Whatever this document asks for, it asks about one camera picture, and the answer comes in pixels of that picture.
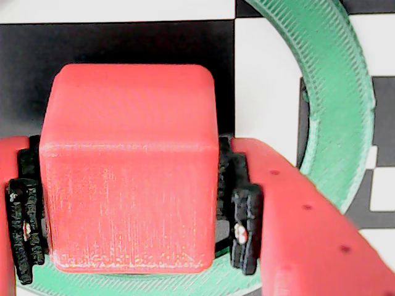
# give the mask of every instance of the black background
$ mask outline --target black background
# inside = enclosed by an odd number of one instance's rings
[[[40,132],[68,63],[199,64],[215,79],[218,128],[233,133],[234,21],[0,25],[0,137]]]

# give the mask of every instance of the checkerboard surface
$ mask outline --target checkerboard surface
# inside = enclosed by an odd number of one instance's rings
[[[395,270],[395,0],[343,4],[377,101],[367,170],[346,215]],[[303,157],[301,71],[243,0],[4,0],[0,39],[0,137],[40,132],[52,79],[67,63],[201,64],[215,78],[221,133],[260,139],[295,165]]]

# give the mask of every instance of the red plastic part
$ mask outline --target red plastic part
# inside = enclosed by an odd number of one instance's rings
[[[264,189],[262,295],[395,295],[394,273],[305,176],[258,140],[232,145]]]
[[[214,80],[197,65],[68,65],[39,147],[50,254],[82,273],[212,264]]]
[[[5,193],[8,181],[18,177],[18,151],[28,147],[27,137],[0,139],[0,295],[15,296],[15,271]]]

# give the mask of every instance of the red cube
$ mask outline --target red cube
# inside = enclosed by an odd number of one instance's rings
[[[74,273],[208,268],[218,155],[205,68],[65,66],[39,146],[52,261]]]

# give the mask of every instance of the green 3d-printed ring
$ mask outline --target green 3d-printed ring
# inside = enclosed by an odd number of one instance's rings
[[[347,13],[338,0],[246,0],[281,33],[303,72],[310,130],[301,171],[342,212],[362,180],[372,143],[373,86]],[[49,262],[28,287],[42,295],[242,295],[260,285],[229,254],[201,274],[103,276],[64,274]]]

